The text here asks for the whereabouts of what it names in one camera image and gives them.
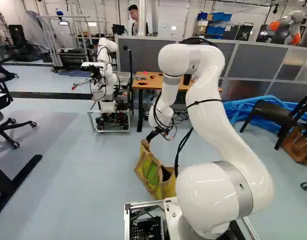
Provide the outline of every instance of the chair wheel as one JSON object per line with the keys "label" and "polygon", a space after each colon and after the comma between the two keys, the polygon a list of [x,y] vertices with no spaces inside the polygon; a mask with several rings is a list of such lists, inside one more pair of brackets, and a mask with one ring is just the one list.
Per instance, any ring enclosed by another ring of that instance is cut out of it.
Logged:
{"label": "chair wheel", "polygon": [[300,184],[300,187],[301,187],[303,190],[307,191],[307,182],[303,182],[302,184]]}
{"label": "chair wheel", "polygon": [[30,126],[34,128],[35,126],[37,126],[37,123],[33,121],[32,123],[30,123]]}
{"label": "chair wheel", "polygon": [[19,142],[14,141],[14,142],[12,143],[12,146],[13,146],[14,149],[17,149],[17,148],[20,147],[20,144],[19,144]]}

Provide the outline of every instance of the desk leg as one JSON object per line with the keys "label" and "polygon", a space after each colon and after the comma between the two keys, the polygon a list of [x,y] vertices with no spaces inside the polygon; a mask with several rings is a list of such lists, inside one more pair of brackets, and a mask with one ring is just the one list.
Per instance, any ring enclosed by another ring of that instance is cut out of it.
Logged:
{"label": "desk leg", "polygon": [[143,108],[143,90],[139,89],[139,106],[138,106],[138,127],[137,132],[141,133],[143,129],[144,108]]}
{"label": "desk leg", "polygon": [[20,172],[10,180],[1,170],[0,170],[0,212],[3,210],[5,205],[17,191],[19,186],[23,183],[30,172],[35,168],[37,163],[43,158],[42,155],[35,155]]}
{"label": "desk leg", "polygon": [[14,191],[12,181],[0,170],[0,194],[12,194]]}

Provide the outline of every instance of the brown bag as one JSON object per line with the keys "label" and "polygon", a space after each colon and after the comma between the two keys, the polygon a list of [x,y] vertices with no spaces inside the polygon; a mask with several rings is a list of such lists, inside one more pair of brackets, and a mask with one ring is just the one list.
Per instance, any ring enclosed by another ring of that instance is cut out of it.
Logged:
{"label": "brown bag", "polygon": [[150,151],[147,140],[141,140],[140,159],[134,172],[156,200],[176,196],[174,167],[166,167]]}
{"label": "brown bag", "polygon": [[307,165],[307,137],[298,126],[284,139],[282,147],[295,162]]}

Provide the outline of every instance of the orange robot part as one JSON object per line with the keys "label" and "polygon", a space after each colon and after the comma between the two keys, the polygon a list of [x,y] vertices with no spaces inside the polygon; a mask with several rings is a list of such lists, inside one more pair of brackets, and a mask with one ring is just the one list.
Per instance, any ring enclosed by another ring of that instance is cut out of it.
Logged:
{"label": "orange robot part", "polygon": [[274,22],[269,24],[269,28],[272,31],[277,31],[277,29],[279,28],[279,25],[280,25],[280,22],[274,21]]}
{"label": "orange robot part", "polygon": [[299,33],[294,35],[294,36],[292,36],[291,44],[298,44],[298,43],[300,43],[300,39],[301,39],[301,37],[300,37]]}

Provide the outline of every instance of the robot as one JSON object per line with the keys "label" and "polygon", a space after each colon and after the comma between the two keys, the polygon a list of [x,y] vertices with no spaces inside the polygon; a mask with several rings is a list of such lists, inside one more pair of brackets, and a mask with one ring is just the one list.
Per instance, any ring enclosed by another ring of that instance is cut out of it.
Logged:
{"label": "robot", "polygon": [[115,105],[114,100],[114,88],[118,82],[118,77],[113,73],[112,58],[109,55],[110,52],[116,52],[118,45],[114,41],[110,41],[104,37],[100,38],[98,42],[97,50],[97,62],[83,62],[82,69],[90,70],[91,77],[78,82],[71,88],[74,90],[76,87],[84,84],[92,84],[91,92],[93,94],[92,100],[107,100],[113,101],[112,105]]}
{"label": "robot", "polygon": [[149,124],[156,128],[151,134],[168,133],[174,113],[170,106],[181,76],[192,74],[196,81],[185,96],[189,119],[223,159],[192,165],[179,173],[176,197],[164,200],[170,239],[213,240],[228,229],[230,221],[265,209],[274,198],[273,180],[227,118],[218,90],[223,53],[214,45],[174,43],[160,50],[158,64],[163,86],[149,111]]}
{"label": "robot", "polygon": [[288,15],[284,16],[281,19],[278,19],[277,21],[274,21],[270,23],[267,26],[267,31],[277,31],[279,26],[285,26],[289,25],[289,36],[286,37],[284,40],[285,45],[296,45],[300,43],[301,36],[300,36],[300,25],[305,17],[305,14],[303,11],[297,10],[292,11],[288,13]]}
{"label": "robot", "polygon": [[105,125],[109,123],[120,125],[120,130],[123,131],[129,129],[129,117],[126,112],[128,106],[123,100],[117,98],[121,91],[121,82],[117,74],[113,73],[112,58],[109,55],[109,52],[117,50],[118,45],[114,41],[102,37],[98,42],[97,62],[83,62],[81,65],[82,69],[91,71],[90,78],[74,84],[71,88],[74,90],[78,86],[90,84],[91,99],[94,101],[91,109],[97,102],[100,117],[97,117],[95,121],[96,129],[100,132],[104,131]]}

